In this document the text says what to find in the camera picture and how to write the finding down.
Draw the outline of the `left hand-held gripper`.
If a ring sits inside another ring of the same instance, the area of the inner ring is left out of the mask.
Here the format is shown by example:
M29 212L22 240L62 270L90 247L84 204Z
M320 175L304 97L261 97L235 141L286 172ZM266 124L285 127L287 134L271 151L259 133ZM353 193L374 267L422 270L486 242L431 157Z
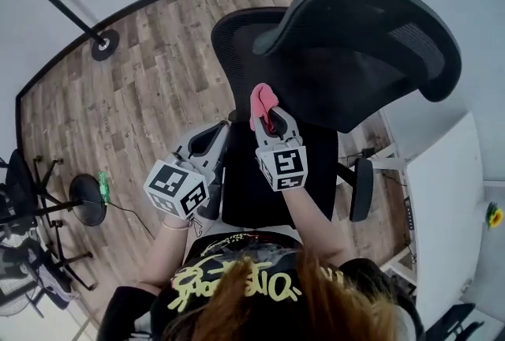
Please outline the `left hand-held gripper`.
M161 211L190 219L219 215L221 161L230 124L220 121L188 131L164 160L156 161L144 191Z

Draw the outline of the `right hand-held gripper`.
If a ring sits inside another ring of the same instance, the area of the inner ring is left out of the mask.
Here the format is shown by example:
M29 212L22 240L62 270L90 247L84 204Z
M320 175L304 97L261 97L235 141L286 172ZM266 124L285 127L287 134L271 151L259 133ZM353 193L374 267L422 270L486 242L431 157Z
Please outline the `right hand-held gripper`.
M308 176L307 152L295 119L276 106L271 108L273 133L263 117L252 117L252 121L259 147L256 157L271 189L281 192L303 187ZM281 142L276 143L276 136Z

